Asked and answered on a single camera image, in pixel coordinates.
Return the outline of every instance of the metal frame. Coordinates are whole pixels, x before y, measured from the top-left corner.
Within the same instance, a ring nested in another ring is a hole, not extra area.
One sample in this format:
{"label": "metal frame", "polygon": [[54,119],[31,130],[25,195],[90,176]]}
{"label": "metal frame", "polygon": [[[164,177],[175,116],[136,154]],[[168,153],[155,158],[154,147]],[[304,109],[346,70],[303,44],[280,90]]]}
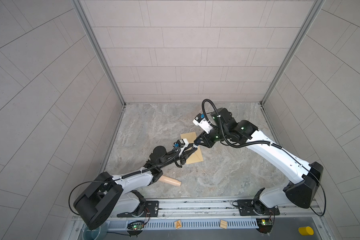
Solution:
{"label": "metal frame", "polygon": [[75,9],[75,11],[77,13],[77,16],[79,17],[79,20],[80,20],[80,22],[81,22],[81,24],[82,24],[82,26],[84,28],[84,31],[86,32],[86,34],[88,36],[89,42],[93,46],[93,48],[95,50],[95,53],[99,58],[99,62],[101,64],[101,67],[103,67],[104,72],[106,73],[106,75],[107,75],[113,89],[116,91],[116,94],[119,97],[121,104],[123,106],[125,106],[125,101],[123,99],[123,96],[121,95],[120,90],[117,87],[115,78],[113,77],[112,72],[109,69],[107,61],[106,61],[106,59],[104,57],[103,52],[101,51],[101,48],[100,48],[100,45],[99,45],[99,43],[98,43],[98,41],[96,39],[95,33],[93,32],[92,27],[89,24],[89,21],[88,21],[86,15],[84,13],[84,10],[83,10],[83,8],[81,6],[80,1],[79,0],[71,0],[71,1],[72,1],[72,6]]}
{"label": "metal frame", "polygon": [[325,0],[316,0],[313,3],[312,7],[308,12],[307,17],[305,18],[300,30],[297,33],[296,38],[294,39],[292,45],[290,46],[287,54],[284,57],[284,60],[282,61],[280,67],[278,68],[276,75],[274,76],[272,82],[270,83],[270,86],[267,92],[265,93],[264,98],[261,100],[262,105],[264,105],[268,101],[270,94],[272,93],[273,89],[276,87],[276,84],[280,80],[285,69],[288,67],[288,64],[292,60],[293,55],[297,51],[299,45],[301,44],[302,40],[307,34],[309,28],[311,27],[313,21],[316,19],[317,14],[321,10],[321,6],[324,4],[324,2]]}

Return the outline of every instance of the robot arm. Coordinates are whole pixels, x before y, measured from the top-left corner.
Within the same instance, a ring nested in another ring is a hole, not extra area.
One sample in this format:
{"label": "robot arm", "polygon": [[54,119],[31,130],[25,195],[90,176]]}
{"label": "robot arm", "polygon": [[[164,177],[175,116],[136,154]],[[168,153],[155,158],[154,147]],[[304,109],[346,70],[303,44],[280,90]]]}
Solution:
{"label": "robot arm", "polygon": [[[216,125],[211,124],[205,113],[206,102],[211,103],[215,110],[211,116]],[[193,123],[204,131],[193,144],[187,139],[179,139],[169,152],[165,147],[157,146],[150,154],[150,160],[139,170],[114,176],[103,172],[95,179],[96,182],[84,190],[73,206],[89,229],[96,229],[110,214],[131,212],[134,216],[139,216],[144,210],[145,199],[136,188],[155,183],[163,175],[161,168],[169,164],[175,163],[177,167],[182,167],[199,145],[212,148],[216,142],[222,141],[234,148],[247,147],[255,151],[289,180],[280,186],[258,191],[250,206],[257,214],[262,215],[267,208],[289,202],[302,208],[310,207],[323,172],[319,163],[309,164],[294,156],[247,120],[237,123],[226,108],[217,109],[211,100],[205,99],[202,102],[202,111]]]}

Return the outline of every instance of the black cable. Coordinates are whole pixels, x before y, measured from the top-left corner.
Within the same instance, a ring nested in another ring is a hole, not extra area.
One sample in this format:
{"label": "black cable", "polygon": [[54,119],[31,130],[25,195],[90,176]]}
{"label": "black cable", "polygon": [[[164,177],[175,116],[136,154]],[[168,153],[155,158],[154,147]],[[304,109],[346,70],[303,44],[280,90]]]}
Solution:
{"label": "black cable", "polygon": [[118,233],[118,232],[107,232],[107,233],[114,233],[114,234],[119,234],[119,235],[123,235],[123,236],[130,236],[129,234],[122,234],[122,233]]}
{"label": "black cable", "polygon": [[86,183],[90,183],[90,182],[100,182],[100,183],[111,183],[111,182],[114,182],[114,181],[117,181],[117,180],[120,180],[120,179],[116,179],[116,180],[112,180],[112,181],[86,181],[86,182],[82,182],[80,183],[79,185],[77,185],[76,187],[74,187],[71,191],[71,193],[69,194],[69,197],[68,197],[68,206],[69,206],[69,209],[71,210],[71,212],[73,212],[74,214],[76,215],[80,215],[78,214],[77,212],[73,211],[72,208],[71,208],[71,195],[73,193],[73,191],[80,185],[83,185],[83,184],[86,184]]}

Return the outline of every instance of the gray floor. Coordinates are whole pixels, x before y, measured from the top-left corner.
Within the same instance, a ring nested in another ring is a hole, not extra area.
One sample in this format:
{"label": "gray floor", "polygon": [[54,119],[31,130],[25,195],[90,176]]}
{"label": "gray floor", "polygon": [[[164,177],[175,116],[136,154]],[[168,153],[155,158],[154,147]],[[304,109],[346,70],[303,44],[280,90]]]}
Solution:
{"label": "gray floor", "polygon": [[[218,103],[232,112],[239,122],[249,120],[266,135],[269,127],[258,103]],[[192,123],[201,112],[201,103],[131,104],[127,105],[119,132],[111,151],[106,171],[124,174],[137,170],[149,159],[154,147],[163,145],[167,151],[181,133],[202,129]],[[213,148],[201,147],[203,162],[163,169],[164,175],[182,182],[175,187],[162,182],[140,188],[145,198],[155,197],[218,197],[255,195],[262,187],[273,187],[285,176],[257,153],[216,143]]]}

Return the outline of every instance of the black mounting plate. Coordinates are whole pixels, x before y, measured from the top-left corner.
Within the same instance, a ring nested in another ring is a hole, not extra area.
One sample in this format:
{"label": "black mounting plate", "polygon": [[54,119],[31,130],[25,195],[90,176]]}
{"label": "black mounting plate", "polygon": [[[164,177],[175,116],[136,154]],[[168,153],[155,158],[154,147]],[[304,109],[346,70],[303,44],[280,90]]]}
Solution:
{"label": "black mounting plate", "polygon": [[240,216],[270,216],[270,212],[268,210],[271,210],[273,212],[274,215],[280,215],[280,211],[278,210],[277,207],[273,207],[273,208],[265,208],[265,214],[264,215],[258,215],[257,213],[255,213],[253,211],[253,209],[250,208],[250,204],[252,202],[252,199],[239,199],[237,200],[237,204],[238,205],[242,205],[242,206],[248,206],[248,208],[246,209],[245,207],[243,208],[239,208],[239,212],[240,212]]}
{"label": "black mounting plate", "polygon": [[[146,201],[145,207],[148,208],[150,217],[157,217],[158,215],[158,201]],[[146,209],[144,208],[143,213],[140,215],[140,217],[145,217]],[[117,214],[117,217],[136,217],[133,216],[130,212],[125,212],[122,214]]]}

